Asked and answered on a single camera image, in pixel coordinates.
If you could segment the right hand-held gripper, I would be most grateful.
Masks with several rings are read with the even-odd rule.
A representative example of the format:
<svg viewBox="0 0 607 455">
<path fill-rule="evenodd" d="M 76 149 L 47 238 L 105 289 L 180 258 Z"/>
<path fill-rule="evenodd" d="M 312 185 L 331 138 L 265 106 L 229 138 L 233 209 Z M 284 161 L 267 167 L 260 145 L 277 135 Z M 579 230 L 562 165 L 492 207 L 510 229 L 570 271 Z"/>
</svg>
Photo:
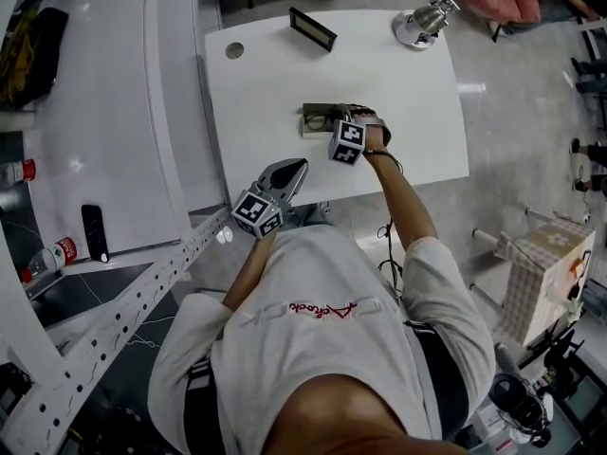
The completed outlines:
<svg viewBox="0 0 607 455">
<path fill-rule="evenodd" d="M 328 145 L 328 158 L 332 161 L 354 166 L 365 150 L 365 130 L 368 124 L 383 127 L 383 140 L 387 147 L 392 134 L 377 113 L 366 106 L 338 103 L 333 105 L 328 117 L 331 119 L 332 136 Z"/>
</svg>

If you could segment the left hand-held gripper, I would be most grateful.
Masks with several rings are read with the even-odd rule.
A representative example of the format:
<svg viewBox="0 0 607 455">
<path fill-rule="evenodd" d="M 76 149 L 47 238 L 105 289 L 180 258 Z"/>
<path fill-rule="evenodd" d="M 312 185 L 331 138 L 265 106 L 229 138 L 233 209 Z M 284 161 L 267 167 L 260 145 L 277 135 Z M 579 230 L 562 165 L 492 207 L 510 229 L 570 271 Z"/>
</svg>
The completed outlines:
<svg viewBox="0 0 607 455">
<path fill-rule="evenodd" d="M 233 207 L 231 217 L 236 225 L 256 239 L 264 239 L 279 229 L 308 168 L 305 158 L 288 158 L 268 166 Z"/>
</svg>

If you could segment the person's right hand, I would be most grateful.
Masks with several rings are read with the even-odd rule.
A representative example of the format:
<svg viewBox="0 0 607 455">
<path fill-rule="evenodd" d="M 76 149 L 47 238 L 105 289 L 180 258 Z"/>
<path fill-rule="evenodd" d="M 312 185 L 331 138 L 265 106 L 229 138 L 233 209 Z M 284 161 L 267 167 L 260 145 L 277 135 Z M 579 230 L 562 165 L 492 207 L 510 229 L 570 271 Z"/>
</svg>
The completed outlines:
<svg viewBox="0 0 607 455">
<path fill-rule="evenodd" d="M 365 130 L 365 150 L 386 152 L 387 148 L 383 140 L 383 127 L 368 124 Z"/>
</svg>

